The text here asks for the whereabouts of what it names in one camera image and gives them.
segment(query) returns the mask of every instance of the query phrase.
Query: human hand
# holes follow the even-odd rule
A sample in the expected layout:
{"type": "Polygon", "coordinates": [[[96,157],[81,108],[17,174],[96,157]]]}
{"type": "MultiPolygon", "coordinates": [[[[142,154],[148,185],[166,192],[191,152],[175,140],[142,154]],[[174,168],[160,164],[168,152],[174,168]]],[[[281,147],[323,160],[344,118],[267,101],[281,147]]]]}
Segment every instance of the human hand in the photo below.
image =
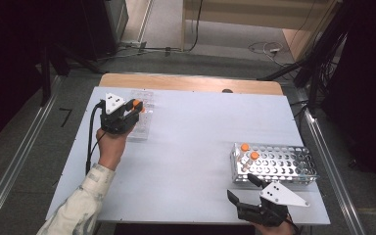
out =
{"type": "Polygon", "coordinates": [[[282,222],[278,227],[265,227],[261,224],[252,223],[262,235],[292,235],[294,229],[291,224],[282,222]]]}
{"type": "Polygon", "coordinates": [[[99,165],[116,170],[126,146],[127,135],[134,126],[123,134],[107,133],[101,128],[97,130],[96,138],[99,140],[100,159],[99,165]]]}

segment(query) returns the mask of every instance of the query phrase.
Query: gray floor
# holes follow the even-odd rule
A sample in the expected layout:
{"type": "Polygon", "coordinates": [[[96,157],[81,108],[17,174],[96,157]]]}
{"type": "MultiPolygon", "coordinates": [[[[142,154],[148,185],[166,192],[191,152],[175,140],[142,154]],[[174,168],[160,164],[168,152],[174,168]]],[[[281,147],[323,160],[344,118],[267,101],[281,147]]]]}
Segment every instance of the gray floor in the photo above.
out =
{"type": "MultiPolygon", "coordinates": [[[[155,0],[149,15],[143,41],[147,47],[181,46],[182,1],[155,0]]],[[[270,62],[264,53],[266,50],[280,48],[275,59],[281,64],[294,63],[289,53],[286,39],[279,28],[230,23],[201,22],[198,30],[198,42],[192,54],[218,56],[270,62]],[[249,46],[255,44],[252,52],[249,46]]],[[[191,48],[196,36],[196,22],[186,21],[184,49],[191,48]]]]}
{"type": "MultiPolygon", "coordinates": [[[[152,21],[150,23],[144,34],[144,39],[148,41],[149,46],[177,46],[180,34],[176,35],[176,32],[174,32],[175,37],[169,41],[169,44],[164,43],[162,45],[160,44],[163,41],[162,39],[155,39],[154,36],[150,36],[159,31],[158,29],[152,30],[155,26],[152,25],[152,21]]],[[[223,38],[220,42],[215,42],[216,37],[213,37],[214,34],[212,33],[209,35],[200,33],[201,40],[199,40],[198,48],[196,47],[191,54],[171,54],[171,56],[166,57],[164,53],[152,53],[136,57],[115,58],[101,62],[100,67],[110,72],[198,74],[238,79],[255,79],[269,75],[279,69],[279,66],[268,60],[266,56],[252,53],[247,49],[249,43],[253,42],[284,41],[279,29],[261,28],[260,32],[254,33],[264,36],[252,35],[250,41],[242,43],[236,38],[231,38],[230,35],[235,34],[231,34],[229,31],[242,31],[243,29],[226,28],[225,30],[228,32],[217,32],[217,34],[226,33],[224,37],[219,37],[223,38]],[[220,45],[221,48],[225,47],[225,49],[215,49],[210,44],[220,45]]],[[[250,30],[245,29],[239,33],[247,32],[250,32],[250,30]]],[[[284,52],[284,57],[280,57],[279,54],[276,55],[276,58],[279,56],[278,59],[282,63],[291,63],[287,49],[284,52]]],[[[290,76],[285,77],[286,79],[281,77],[277,81],[282,84],[285,95],[293,103],[298,100],[296,89],[291,85],[291,80],[288,80],[290,76]]],[[[63,78],[59,96],[32,146],[6,203],[0,211],[0,234],[34,234],[44,222],[57,186],[57,180],[69,155],[87,101],[93,87],[99,83],[100,78],[100,74],[91,73],[80,67],[74,68],[69,77],[63,78]],[[66,118],[66,112],[60,111],[60,108],[72,109],[71,116],[64,127],[61,127],[61,125],[66,118]]],[[[2,131],[0,135],[0,178],[32,124],[39,103],[40,91],[23,106],[2,131]]],[[[293,112],[296,113],[299,108],[292,107],[293,112]]],[[[351,193],[366,234],[376,234],[376,175],[347,167],[351,156],[347,151],[345,136],[321,111],[318,114],[324,138],[327,140],[334,162],[351,193]]],[[[316,151],[316,146],[306,124],[302,126],[302,136],[310,149],[316,151]]],[[[313,233],[350,234],[322,162],[318,160],[317,164],[321,170],[321,178],[318,180],[318,184],[324,194],[323,200],[332,224],[313,227],[313,233]]],[[[99,234],[110,234],[113,230],[112,224],[103,224],[99,234]]]]}

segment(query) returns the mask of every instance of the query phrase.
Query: black cable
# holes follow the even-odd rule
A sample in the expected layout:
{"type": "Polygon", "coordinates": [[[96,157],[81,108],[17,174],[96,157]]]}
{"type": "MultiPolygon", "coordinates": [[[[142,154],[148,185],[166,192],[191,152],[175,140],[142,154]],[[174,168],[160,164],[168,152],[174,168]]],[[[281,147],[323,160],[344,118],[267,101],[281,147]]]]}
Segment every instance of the black cable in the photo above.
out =
{"type": "Polygon", "coordinates": [[[309,102],[309,100],[298,101],[298,102],[295,102],[295,103],[291,103],[291,104],[289,104],[289,105],[290,105],[290,106],[302,105],[302,104],[307,104],[307,102],[309,102]]]}
{"type": "MultiPolygon", "coordinates": [[[[202,12],[202,9],[203,9],[203,1],[204,0],[201,0],[200,9],[198,10],[197,24],[196,24],[196,28],[195,28],[195,34],[196,35],[195,35],[194,44],[191,46],[190,49],[183,50],[182,52],[190,52],[197,45],[197,42],[198,42],[198,28],[199,28],[199,24],[200,24],[200,15],[201,15],[201,12],[202,12]]],[[[174,48],[174,47],[143,47],[143,48],[141,48],[141,47],[129,47],[129,48],[137,49],[137,50],[156,50],[156,51],[166,51],[166,52],[169,52],[169,51],[181,52],[180,48],[174,48]]]]}
{"type": "Polygon", "coordinates": [[[197,24],[195,26],[195,41],[194,41],[194,44],[192,45],[192,47],[188,50],[184,50],[184,52],[190,52],[194,49],[194,47],[197,45],[197,42],[198,42],[198,27],[199,27],[199,24],[200,24],[200,15],[201,15],[201,10],[203,9],[203,0],[201,0],[201,3],[200,3],[200,9],[198,10],[198,16],[197,16],[197,24]]]}
{"type": "MultiPolygon", "coordinates": [[[[288,73],[293,79],[295,79],[295,78],[290,74],[291,71],[294,71],[294,72],[296,72],[296,73],[299,73],[298,71],[296,71],[297,69],[300,69],[300,70],[309,70],[308,68],[304,67],[303,64],[305,64],[305,60],[300,60],[300,61],[298,61],[298,62],[294,62],[294,63],[292,63],[292,64],[284,64],[280,69],[282,69],[282,68],[283,68],[283,69],[288,69],[288,67],[290,67],[290,66],[296,66],[295,68],[292,68],[292,69],[290,69],[289,71],[287,71],[287,73],[288,73]]],[[[274,79],[277,79],[278,77],[268,79],[269,76],[265,76],[265,77],[262,77],[262,78],[256,78],[256,80],[268,81],[268,80],[274,80],[274,79]]]]}
{"type": "Polygon", "coordinates": [[[294,115],[294,118],[296,118],[297,116],[298,117],[298,132],[299,132],[299,135],[301,136],[301,139],[302,139],[302,143],[306,146],[306,142],[302,136],[302,120],[304,118],[304,115],[305,115],[305,111],[308,107],[308,100],[307,101],[302,101],[303,102],[303,106],[301,107],[301,109],[294,115]]]}
{"type": "Polygon", "coordinates": [[[97,104],[93,111],[91,112],[90,116],[90,127],[89,127],[89,133],[88,133],[88,146],[87,146],[87,162],[85,164],[85,174],[90,171],[90,165],[91,165],[91,154],[93,151],[91,150],[91,140],[93,137],[93,122],[94,122],[94,115],[96,114],[97,109],[102,108],[105,104],[105,101],[100,101],[99,104],[97,104]]]}
{"type": "Polygon", "coordinates": [[[296,34],[298,34],[298,32],[299,32],[299,31],[305,26],[305,24],[306,24],[306,22],[307,22],[307,19],[309,19],[310,13],[312,13],[313,6],[315,5],[315,2],[316,2],[316,0],[313,0],[313,2],[312,2],[312,6],[310,7],[309,13],[308,13],[307,16],[306,16],[305,22],[304,22],[304,23],[301,25],[301,27],[295,32],[295,35],[293,36],[292,41],[291,41],[291,46],[292,46],[292,44],[293,44],[293,41],[295,40],[296,34]]]}
{"type": "Polygon", "coordinates": [[[96,146],[99,144],[99,142],[100,142],[100,140],[103,138],[103,136],[105,136],[105,134],[106,134],[106,131],[102,134],[102,136],[100,136],[100,138],[97,140],[97,142],[93,145],[93,149],[91,150],[90,156],[93,155],[94,149],[95,149],[96,146]]]}
{"type": "Polygon", "coordinates": [[[320,83],[318,90],[320,93],[322,93],[324,96],[328,95],[329,91],[327,88],[327,85],[329,81],[331,80],[331,73],[334,71],[333,65],[337,65],[336,63],[333,62],[333,59],[336,55],[336,51],[338,48],[342,45],[344,40],[347,38],[346,33],[342,33],[339,37],[338,40],[334,43],[334,45],[331,47],[331,50],[327,53],[325,57],[325,62],[320,66],[320,83]]]}

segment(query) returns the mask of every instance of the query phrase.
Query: table surface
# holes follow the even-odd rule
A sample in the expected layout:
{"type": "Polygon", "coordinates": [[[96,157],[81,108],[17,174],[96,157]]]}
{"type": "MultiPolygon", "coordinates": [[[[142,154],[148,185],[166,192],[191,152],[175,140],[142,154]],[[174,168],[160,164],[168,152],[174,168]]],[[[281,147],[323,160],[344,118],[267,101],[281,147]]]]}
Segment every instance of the table surface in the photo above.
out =
{"type": "MultiPolygon", "coordinates": [[[[232,183],[229,153],[233,143],[302,145],[302,140],[285,96],[219,93],[221,87],[237,92],[250,89],[246,85],[250,84],[248,81],[239,85],[241,83],[206,77],[104,75],[101,86],[117,85],[120,88],[96,87],[87,110],[91,110],[107,92],[128,97],[134,88],[153,91],[155,109],[148,140],[128,142],[99,219],[148,223],[245,223],[237,218],[235,207],[226,198],[226,190],[251,204],[259,203],[259,190],[232,183]],[[155,80],[164,82],[167,90],[150,88],[158,85],[153,84],[155,80]],[[178,85],[182,85],[180,88],[184,91],[172,90],[178,85]],[[192,91],[195,87],[218,93],[192,91]],[[232,112],[233,107],[248,110],[248,115],[239,117],[232,112]]],[[[256,84],[256,87],[278,85],[275,82],[256,84]]],[[[277,87],[277,91],[273,90],[279,94],[280,86],[277,87]]],[[[49,214],[84,176],[86,148],[83,146],[87,142],[89,116],[89,112],[84,114],[49,214]]],[[[95,151],[92,161],[96,162],[97,157],[98,151],[95,151]]],[[[289,207],[297,224],[330,223],[316,182],[308,186],[287,186],[311,204],[309,208],[289,207]]]]}

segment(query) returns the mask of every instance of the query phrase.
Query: floor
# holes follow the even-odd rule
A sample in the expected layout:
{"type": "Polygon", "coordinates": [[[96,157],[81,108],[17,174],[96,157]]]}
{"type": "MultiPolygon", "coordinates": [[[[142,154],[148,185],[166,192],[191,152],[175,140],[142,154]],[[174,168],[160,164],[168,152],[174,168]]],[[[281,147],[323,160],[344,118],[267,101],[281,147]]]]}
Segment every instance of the floor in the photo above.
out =
{"type": "MultiPolygon", "coordinates": [[[[128,0],[127,5],[129,16],[134,21],[129,22],[123,40],[146,41],[148,47],[180,46],[181,24],[178,9],[181,9],[181,1],[169,3],[166,0],[152,2],[128,0]]],[[[194,32],[195,22],[187,22],[186,48],[193,43],[194,32]]],[[[99,64],[110,71],[204,74],[254,79],[280,69],[282,66],[276,62],[281,65],[294,63],[288,53],[282,32],[277,28],[200,23],[198,37],[197,46],[190,55],[176,55],[167,59],[158,55],[159,53],[154,53],[155,55],[150,54],[143,57],[119,58],[119,56],[132,54],[131,51],[124,51],[118,53],[117,58],[114,58],[113,61],[108,60],[99,64]],[[256,44],[252,51],[249,46],[254,43],[256,44]],[[264,43],[271,43],[266,44],[267,47],[283,45],[282,50],[271,58],[275,62],[263,53],[264,43]],[[177,64],[155,64],[155,61],[169,63],[172,60],[177,61],[177,64]]],[[[13,234],[33,234],[43,220],[42,216],[51,202],[57,186],[58,175],[63,169],[86,105],[86,102],[71,101],[89,97],[91,87],[96,86],[100,81],[100,75],[92,74],[77,65],[71,66],[75,69],[68,78],[61,78],[60,96],[55,100],[41,131],[35,136],[33,148],[29,150],[23,169],[16,178],[13,189],[0,211],[0,234],[10,231],[13,234]],[[67,124],[60,127],[66,117],[63,109],[72,109],[73,112],[67,124]],[[36,214],[39,218],[32,217],[32,214],[36,214]]],[[[293,75],[294,73],[291,72],[291,74],[277,79],[282,84],[284,93],[291,103],[299,100],[299,97],[296,96],[296,89],[291,85],[291,76],[293,75]]],[[[33,123],[36,114],[40,112],[39,102],[40,92],[25,104],[0,135],[0,179],[18,146],[22,144],[24,136],[27,135],[30,124],[33,123]]],[[[292,107],[294,114],[299,109],[300,107],[292,107]]],[[[318,120],[331,155],[334,157],[335,165],[345,179],[353,204],[367,234],[376,234],[376,175],[348,168],[347,164],[351,160],[351,156],[347,151],[345,136],[333,123],[328,121],[321,111],[318,120]]],[[[307,124],[303,125],[302,132],[307,144],[316,146],[307,124]]],[[[313,232],[314,234],[351,234],[336,200],[335,191],[329,182],[330,177],[326,172],[322,175],[319,184],[324,185],[321,190],[332,225],[314,227],[313,232]]],[[[112,234],[114,230],[113,224],[103,224],[98,234],[112,234]]]]}

